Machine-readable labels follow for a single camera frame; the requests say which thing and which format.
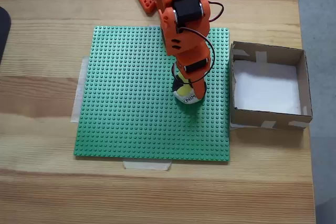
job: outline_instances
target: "cable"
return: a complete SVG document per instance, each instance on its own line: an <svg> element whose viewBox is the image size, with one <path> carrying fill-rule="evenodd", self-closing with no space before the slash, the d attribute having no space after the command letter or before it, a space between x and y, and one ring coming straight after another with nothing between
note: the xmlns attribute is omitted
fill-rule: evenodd
<svg viewBox="0 0 336 224"><path fill-rule="evenodd" d="M212 68L214 67L214 64L215 64L215 60L216 60L216 53L215 53L215 49L214 49L214 46L211 44L211 42L203 35L201 34L200 32L194 30L194 29L191 29L191 28L187 28L187 27L180 27L178 30L187 30L187 31L190 31L194 34L197 34L198 36L200 36L201 38L203 38L211 47L211 50L213 52L213 55L214 55L214 59L212 60L212 64L211 64L211 67L209 69L209 71L207 73L205 73L201 78L199 78L198 80L196 81L192 81L192 82L180 82L176 76L175 76L175 63L173 64L172 66L172 75L174 77L174 79L179 83L179 84L192 84L192 83L195 83L195 82L198 82L200 80L202 80L204 77L207 76L208 73L210 73L210 71L212 70Z"/></svg>
<svg viewBox="0 0 336 224"><path fill-rule="evenodd" d="M220 2L212 2L212 1L209 1L209 4L220 5L222 7L222 9L218 13L218 15L216 17L214 17L214 18L212 18L212 19L209 20L209 22L212 22L212 21L215 21L216 19L218 19L223 14L224 5L222 5L222 3L220 3Z"/></svg>

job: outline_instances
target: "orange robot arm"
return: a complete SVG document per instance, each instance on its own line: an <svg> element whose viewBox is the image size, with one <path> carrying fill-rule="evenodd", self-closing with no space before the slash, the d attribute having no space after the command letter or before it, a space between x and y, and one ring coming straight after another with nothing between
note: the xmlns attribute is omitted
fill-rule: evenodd
<svg viewBox="0 0 336 224"><path fill-rule="evenodd" d="M209 1L139 0L139 2L148 14L155 8L158 9L166 52L176 57L179 71L190 81L196 97L201 99L206 91L205 73L208 73L213 66L209 48L205 43L205 37L210 29Z"/></svg>

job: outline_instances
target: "tape strip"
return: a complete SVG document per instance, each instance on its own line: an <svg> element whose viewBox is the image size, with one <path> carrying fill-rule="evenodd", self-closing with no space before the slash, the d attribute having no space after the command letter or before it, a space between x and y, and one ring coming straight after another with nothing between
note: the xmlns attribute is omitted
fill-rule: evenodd
<svg viewBox="0 0 336 224"><path fill-rule="evenodd" d="M126 169L168 170L172 161L170 159L124 158L123 164Z"/></svg>
<svg viewBox="0 0 336 224"><path fill-rule="evenodd" d="M79 122L79 115L83 102L83 93L86 81L86 73L88 72L88 66L89 66L89 56L85 56L82 60L82 65L80 67L76 95L72 107L72 114L70 120L72 123Z"/></svg>
<svg viewBox="0 0 336 224"><path fill-rule="evenodd" d="M291 121L291 122L288 123L288 125L301 127L301 128L307 128L309 126L309 123Z"/></svg>
<svg viewBox="0 0 336 224"><path fill-rule="evenodd" d="M307 113L307 106L304 106L302 109L303 115L308 115Z"/></svg>
<svg viewBox="0 0 336 224"><path fill-rule="evenodd" d="M257 63L267 63L267 52L256 51Z"/></svg>
<svg viewBox="0 0 336 224"><path fill-rule="evenodd" d="M272 129L276 121L264 121L261 125L262 128Z"/></svg>
<svg viewBox="0 0 336 224"><path fill-rule="evenodd" d="M250 56L247 52L242 49L233 49L234 55Z"/></svg>

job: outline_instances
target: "wooden table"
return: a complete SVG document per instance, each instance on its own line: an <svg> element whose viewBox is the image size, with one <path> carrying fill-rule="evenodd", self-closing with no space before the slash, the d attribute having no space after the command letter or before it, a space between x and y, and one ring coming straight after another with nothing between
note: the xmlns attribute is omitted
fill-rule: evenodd
<svg viewBox="0 0 336 224"><path fill-rule="evenodd" d="M298 0L213 0L230 40L301 48ZM309 130L239 129L231 160L75 159L70 122L96 25L158 25L137 0L0 0L12 17L0 66L2 223L314 223Z"/></svg>

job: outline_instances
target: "open cardboard box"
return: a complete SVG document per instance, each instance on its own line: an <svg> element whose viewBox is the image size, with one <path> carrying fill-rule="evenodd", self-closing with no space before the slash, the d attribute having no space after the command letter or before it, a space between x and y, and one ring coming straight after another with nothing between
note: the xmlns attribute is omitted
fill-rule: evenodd
<svg viewBox="0 0 336 224"><path fill-rule="evenodd" d="M312 120L304 50L234 41L230 50L232 125L304 129Z"/></svg>

